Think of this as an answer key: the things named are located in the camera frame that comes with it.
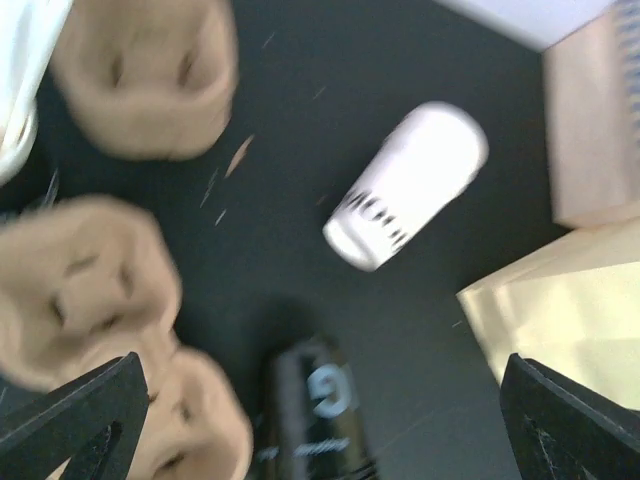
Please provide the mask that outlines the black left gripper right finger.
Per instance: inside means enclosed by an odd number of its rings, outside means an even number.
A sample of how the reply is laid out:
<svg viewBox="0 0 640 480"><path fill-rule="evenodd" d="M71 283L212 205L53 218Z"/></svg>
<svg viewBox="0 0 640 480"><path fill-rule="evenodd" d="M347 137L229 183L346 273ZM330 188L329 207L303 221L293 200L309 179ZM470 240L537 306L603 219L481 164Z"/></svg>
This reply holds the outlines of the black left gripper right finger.
<svg viewBox="0 0 640 480"><path fill-rule="evenodd" d="M637 479L639 413L512 354L500 408L523 479Z"/></svg>

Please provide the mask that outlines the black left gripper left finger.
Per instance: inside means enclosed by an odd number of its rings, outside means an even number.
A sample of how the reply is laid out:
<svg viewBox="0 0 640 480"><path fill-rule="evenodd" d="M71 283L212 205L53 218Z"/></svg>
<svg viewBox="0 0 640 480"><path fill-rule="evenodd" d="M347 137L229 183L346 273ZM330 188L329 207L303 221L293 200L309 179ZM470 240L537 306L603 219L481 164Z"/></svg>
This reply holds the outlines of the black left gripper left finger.
<svg viewBox="0 0 640 480"><path fill-rule="evenodd" d="M114 358L1 418L1 477L125 479L148 407L139 356Z"/></svg>

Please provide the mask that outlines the cream paper bag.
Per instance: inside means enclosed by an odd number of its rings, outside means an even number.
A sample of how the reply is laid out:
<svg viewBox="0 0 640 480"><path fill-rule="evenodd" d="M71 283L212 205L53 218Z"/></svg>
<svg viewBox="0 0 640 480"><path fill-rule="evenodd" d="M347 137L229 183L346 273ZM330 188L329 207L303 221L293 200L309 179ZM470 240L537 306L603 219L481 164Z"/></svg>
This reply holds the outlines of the cream paper bag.
<svg viewBox="0 0 640 480"><path fill-rule="evenodd" d="M457 298L497 381L517 353L638 409L638 221L574 230Z"/></svg>

